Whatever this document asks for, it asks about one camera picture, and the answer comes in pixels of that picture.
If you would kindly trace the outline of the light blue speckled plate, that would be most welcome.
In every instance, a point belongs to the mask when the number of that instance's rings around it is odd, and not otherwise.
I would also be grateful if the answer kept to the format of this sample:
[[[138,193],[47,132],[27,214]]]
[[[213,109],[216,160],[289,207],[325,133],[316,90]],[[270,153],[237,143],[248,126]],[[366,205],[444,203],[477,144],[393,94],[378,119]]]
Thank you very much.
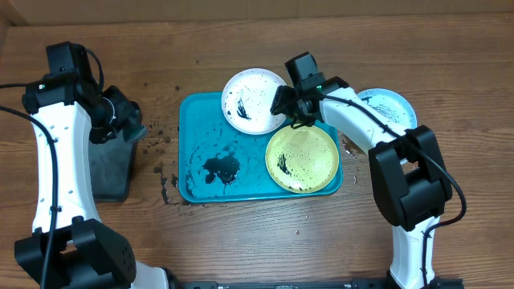
[[[407,128],[417,128],[418,120],[410,103],[397,92],[384,88],[370,88],[357,96],[384,117]]]

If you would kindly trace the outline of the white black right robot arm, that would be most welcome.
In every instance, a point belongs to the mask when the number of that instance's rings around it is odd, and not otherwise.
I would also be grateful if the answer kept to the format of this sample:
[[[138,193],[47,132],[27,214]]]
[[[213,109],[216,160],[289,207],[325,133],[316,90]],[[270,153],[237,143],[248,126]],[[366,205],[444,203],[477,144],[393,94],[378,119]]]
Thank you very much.
[[[460,221],[466,199],[447,172],[435,134],[387,119],[341,78],[277,87],[271,114],[336,128],[369,158],[374,201],[393,229],[388,287],[435,288],[434,232]]]

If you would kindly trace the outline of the white speckled plate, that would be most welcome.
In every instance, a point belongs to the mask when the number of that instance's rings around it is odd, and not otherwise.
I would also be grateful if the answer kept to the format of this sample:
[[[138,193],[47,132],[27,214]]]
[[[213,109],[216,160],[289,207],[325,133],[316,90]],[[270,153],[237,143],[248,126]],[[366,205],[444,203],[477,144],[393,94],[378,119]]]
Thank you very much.
[[[275,131],[286,120],[284,114],[270,113],[275,93],[284,80],[276,73],[251,68],[234,75],[222,91],[223,115],[231,126],[250,135]]]

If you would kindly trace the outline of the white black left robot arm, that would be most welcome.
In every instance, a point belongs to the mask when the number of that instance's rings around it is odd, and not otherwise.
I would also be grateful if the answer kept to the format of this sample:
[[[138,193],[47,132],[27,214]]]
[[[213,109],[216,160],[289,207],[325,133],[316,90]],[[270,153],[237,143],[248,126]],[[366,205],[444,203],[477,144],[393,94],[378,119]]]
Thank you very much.
[[[19,266],[42,288],[175,287],[165,268],[138,262],[96,209],[96,194],[127,193],[146,132],[138,105],[79,72],[29,83],[22,102],[37,140],[39,200],[31,236],[14,244]]]

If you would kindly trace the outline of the teal grey sponge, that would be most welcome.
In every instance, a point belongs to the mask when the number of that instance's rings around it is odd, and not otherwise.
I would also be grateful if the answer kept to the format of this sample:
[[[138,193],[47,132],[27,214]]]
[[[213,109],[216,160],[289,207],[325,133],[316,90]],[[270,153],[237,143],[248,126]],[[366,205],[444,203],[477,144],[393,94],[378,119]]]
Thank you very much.
[[[148,129],[137,119],[129,118],[122,128],[122,135],[125,142],[136,142],[143,138]]]

